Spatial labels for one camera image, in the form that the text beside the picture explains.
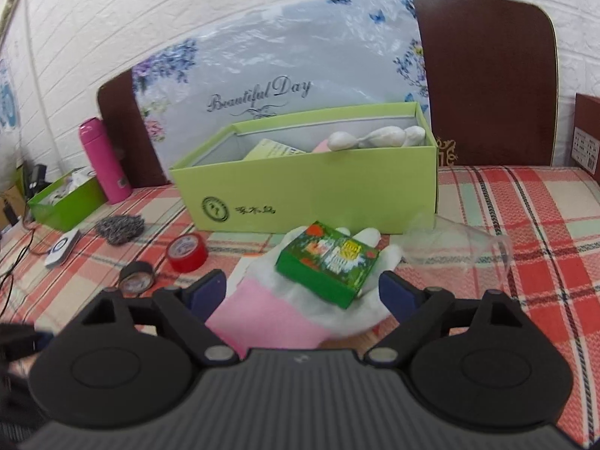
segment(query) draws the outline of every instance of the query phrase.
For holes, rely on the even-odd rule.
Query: pink water bottle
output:
[[[79,125],[79,140],[109,203],[115,204],[126,199],[131,194],[131,186],[116,159],[102,120],[90,118]]]

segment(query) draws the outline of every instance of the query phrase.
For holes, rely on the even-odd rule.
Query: brown headboard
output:
[[[550,165],[556,134],[554,29],[509,0],[415,0],[440,163]],[[98,106],[134,187],[166,183],[133,93],[131,69]]]

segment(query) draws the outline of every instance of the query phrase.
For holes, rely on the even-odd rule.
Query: pink object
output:
[[[249,348],[317,348],[331,332],[248,276],[214,311],[206,326],[245,357]]]
[[[319,145],[317,145],[314,149],[313,152],[331,152],[331,149],[327,146],[327,141],[329,139],[326,138],[325,140],[323,140]]]
[[[79,125],[79,140],[109,203],[120,203],[126,199],[131,194],[131,186],[116,159],[102,120],[90,118]]]

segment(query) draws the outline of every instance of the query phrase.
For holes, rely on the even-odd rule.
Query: green box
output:
[[[377,249],[317,221],[281,251],[275,268],[346,309],[360,293],[378,256]]]
[[[69,231],[106,203],[106,195],[98,179],[93,177],[56,204],[40,204],[40,201],[62,186],[65,178],[70,174],[69,172],[63,175],[28,201],[38,223],[55,230]]]
[[[425,145],[242,160],[263,138],[309,152],[335,131],[361,137],[386,125],[422,126]],[[437,144],[414,102],[328,108],[231,124],[171,174],[200,230],[284,233],[318,218],[402,233],[436,210]]]

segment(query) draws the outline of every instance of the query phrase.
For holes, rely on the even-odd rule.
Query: gloved hand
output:
[[[327,339],[362,333],[389,315],[377,286],[380,274],[400,262],[400,247],[390,245],[380,252],[361,297],[341,309],[275,270],[280,252],[306,228],[288,232],[279,245],[251,262],[235,293],[206,321],[206,326],[239,356],[244,357],[251,347],[316,348]],[[349,234],[347,228],[338,230]],[[375,247],[380,237],[375,228],[366,228],[354,238]]]

